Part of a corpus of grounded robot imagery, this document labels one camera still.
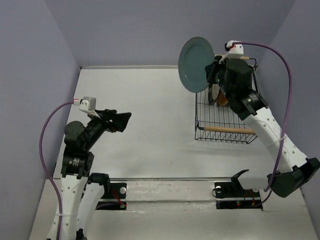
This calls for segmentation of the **teal ceramic plate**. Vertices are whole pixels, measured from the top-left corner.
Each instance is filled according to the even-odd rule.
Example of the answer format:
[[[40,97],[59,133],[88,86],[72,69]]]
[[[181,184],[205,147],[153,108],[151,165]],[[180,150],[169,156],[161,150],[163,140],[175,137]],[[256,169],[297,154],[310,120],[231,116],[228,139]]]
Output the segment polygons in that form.
[[[179,54],[178,74],[182,85],[191,93],[208,87],[205,67],[215,59],[211,44],[203,37],[189,39]]]

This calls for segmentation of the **woven bamboo plate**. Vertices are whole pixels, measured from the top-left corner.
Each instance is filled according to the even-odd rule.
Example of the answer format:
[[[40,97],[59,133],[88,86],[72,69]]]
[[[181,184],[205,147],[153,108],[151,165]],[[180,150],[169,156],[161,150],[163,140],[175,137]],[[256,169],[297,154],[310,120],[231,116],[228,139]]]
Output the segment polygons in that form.
[[[225,106],[228,104],[228,100],[227,98],[225,97],[224,93],[220,90],[219,91],[219,94],[218,94],[218,97],[217,97],[217,104],[219,106]]]

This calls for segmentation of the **black wire dish rack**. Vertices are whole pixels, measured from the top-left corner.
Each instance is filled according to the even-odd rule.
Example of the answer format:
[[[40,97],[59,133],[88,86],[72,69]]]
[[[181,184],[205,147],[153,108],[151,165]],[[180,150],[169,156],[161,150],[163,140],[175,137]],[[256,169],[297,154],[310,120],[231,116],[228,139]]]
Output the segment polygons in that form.
[[[218,102],[209,105],[208,90],[195,95],[196,140],[250,144],[258,136],[244,123],[244,119],[255,115],[265,106],[258,92],[255,68],[243,57],[226,59],[224,81],[220,86],[228,100],[227,105]]]

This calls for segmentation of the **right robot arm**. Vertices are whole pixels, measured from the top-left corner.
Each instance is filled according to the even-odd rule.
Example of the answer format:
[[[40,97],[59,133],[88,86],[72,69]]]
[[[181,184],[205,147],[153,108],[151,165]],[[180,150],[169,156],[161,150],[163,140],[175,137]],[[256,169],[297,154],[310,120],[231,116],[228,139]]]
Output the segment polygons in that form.
[[[320,162],[298,149],[285,133],[284,125],[275,120],[266,100],[252,89],[252,68],[247,62],[217,56],[205,72],[207,81],[219,86],[231,110],[254,131],[275,161],[273,172],[267,176],[250,176],[247,169],[235,174],[231,192],[242,196],[248,190],[272,190],[286,198],[307,183],[319,170]]]

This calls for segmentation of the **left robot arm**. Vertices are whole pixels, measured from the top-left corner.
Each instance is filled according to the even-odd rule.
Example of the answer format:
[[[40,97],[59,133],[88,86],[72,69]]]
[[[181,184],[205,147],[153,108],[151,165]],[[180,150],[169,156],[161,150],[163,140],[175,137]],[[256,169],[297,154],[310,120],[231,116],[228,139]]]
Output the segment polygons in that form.
[[[85,240],[89,222],[101,198],[110,194],[106,173],[92,173],[93,145],[105,132],[123,132],[132,114],[98,110],[87,125],[72,121],[64,128],[65,148],[61,167],[60,202],[48,240]]]

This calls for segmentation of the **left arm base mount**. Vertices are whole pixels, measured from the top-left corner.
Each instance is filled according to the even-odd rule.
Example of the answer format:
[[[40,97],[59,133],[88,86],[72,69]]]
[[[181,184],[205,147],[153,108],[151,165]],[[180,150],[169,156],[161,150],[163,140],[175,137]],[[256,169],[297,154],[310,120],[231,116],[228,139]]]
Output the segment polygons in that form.
[[[111,182],[109,192],[105,192],[97,203],[96,210],[125,211],[127,209],[127,183]]]

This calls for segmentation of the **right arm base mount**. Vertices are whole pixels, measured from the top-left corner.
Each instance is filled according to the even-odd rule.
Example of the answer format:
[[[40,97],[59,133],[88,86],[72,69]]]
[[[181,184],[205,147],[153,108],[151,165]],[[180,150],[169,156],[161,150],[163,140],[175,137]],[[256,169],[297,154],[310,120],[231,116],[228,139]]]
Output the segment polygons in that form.
[[[263,209],[259,192],[243,189],[231,181],[215,182],[211,194],[217,210]]]

